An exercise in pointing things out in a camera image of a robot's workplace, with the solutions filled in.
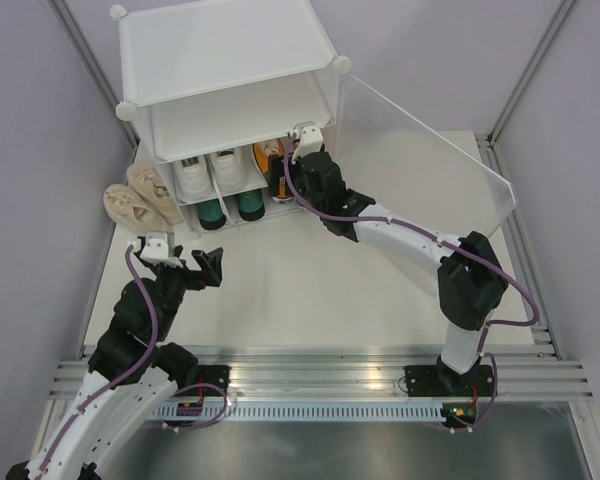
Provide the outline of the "green loafer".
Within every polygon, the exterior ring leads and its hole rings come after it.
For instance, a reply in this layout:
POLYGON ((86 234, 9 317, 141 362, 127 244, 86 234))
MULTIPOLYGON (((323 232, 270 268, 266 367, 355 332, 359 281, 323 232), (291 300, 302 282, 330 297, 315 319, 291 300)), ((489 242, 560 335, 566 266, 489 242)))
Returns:
POLYGON ((236 195, 239 216, 244 221, 257 221, 265 214, 265 205, 260 190, 250 190, 236 195))
POLYGON ((198 203, 196 205, 196 212, 199 223, 205 230, 218 230, 226 223, 226 215, 224 214, 218 199, 198 203))

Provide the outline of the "orange canvas sneaker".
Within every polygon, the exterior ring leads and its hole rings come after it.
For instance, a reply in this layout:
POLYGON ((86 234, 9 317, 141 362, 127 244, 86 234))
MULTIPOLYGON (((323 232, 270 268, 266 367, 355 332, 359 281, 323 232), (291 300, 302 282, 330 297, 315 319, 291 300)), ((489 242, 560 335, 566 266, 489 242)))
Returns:
POLYGON ((285 204, 293 201, 284 174, 283 162, 286 150, 280 139, 254 143, 251 146, 256 164, 263 175, 268 195, 274 202, 285 204))

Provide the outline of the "white sneaker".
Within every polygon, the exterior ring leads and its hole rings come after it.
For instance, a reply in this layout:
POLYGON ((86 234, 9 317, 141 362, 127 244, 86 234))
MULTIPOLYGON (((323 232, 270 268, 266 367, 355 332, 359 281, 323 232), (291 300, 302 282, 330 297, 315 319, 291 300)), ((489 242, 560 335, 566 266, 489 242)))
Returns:
POLYGON ((173 164, 176 191, 182 201, 194 201, 210 194, 212 190, 206 159, 190 157, 173 164))
POLYGON ((247 184, 247 169, 241 153, 235 149, 212 152, 209 154, 212 184, 221 211, 230 225, 235 223, 229 213, 225 198, 240 193, 247 184))

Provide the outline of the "beige sneaker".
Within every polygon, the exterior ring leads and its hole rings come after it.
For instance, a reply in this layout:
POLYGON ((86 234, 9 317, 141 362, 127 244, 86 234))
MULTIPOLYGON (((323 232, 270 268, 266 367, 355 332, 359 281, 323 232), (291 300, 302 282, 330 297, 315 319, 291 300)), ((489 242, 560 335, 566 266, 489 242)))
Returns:
POLYGON ((131 188, 114 184, 103 194, 104 208, 119 226, 136 235, 171 232, 171 225, 131 188))
POLYGON ((133 164, 127 169, 126 178, 129 187, 153 206, 169 224, 177 225, 183 222, 179 208, 155 166, 133 164))

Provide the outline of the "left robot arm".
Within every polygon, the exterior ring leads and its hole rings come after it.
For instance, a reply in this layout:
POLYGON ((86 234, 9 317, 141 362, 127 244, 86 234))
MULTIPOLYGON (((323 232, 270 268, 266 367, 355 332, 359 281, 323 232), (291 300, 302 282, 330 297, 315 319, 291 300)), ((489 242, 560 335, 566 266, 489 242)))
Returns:
POLYGON ((224 251, 192 251, 195 270, 181 253, 158 238, 140 237, 127 247, 132 280, 122 289, 69 412, 39 453, 12 466, 7 478, 102 479, 134 434, 174 396, 215 392, 222 405, 202 423, 164 422, 164 428, 199 430, 220 421, 230 405, 228 375, 214 374, 165 338, 186 292, 220 286, 224 251))

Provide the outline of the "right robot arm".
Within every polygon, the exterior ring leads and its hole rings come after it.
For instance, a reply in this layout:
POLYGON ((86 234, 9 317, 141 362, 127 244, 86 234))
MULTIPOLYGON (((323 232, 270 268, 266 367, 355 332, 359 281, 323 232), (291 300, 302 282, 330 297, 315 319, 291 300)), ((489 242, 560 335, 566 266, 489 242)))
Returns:
POLYGON ((448 322, 436 381, 449 395, 467 389, 488 320, 511 284, 490 240, 477 231, 465 236, 436 232, 393 215, 375 199, 349 188, 340 167, 323 149, 285 157, 282 168, 290 193, 331 234, 385 250, 434 278, 439 310, 448 322))

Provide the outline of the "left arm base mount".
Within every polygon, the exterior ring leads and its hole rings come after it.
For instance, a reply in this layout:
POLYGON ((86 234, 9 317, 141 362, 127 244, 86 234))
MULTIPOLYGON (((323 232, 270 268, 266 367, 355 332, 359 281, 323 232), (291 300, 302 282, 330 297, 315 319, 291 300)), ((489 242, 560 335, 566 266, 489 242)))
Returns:
POLYGON ((178 391, 175 396, 201 403, 206 398, 220 398, 222 393, 228 392, 229 384, 228 365, 200 365, 196 378, 190 382, 188 388, 178 391))

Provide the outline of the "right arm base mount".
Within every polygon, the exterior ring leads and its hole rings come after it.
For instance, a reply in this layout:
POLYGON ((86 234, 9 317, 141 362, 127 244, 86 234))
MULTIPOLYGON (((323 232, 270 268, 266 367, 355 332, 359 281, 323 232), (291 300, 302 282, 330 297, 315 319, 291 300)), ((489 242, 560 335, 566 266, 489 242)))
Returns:
POLYGON ((489 397, 495 387, 489 365, 477 365, 464 375, 435 365, 407 365, 404 376, 410 398, 489 397))

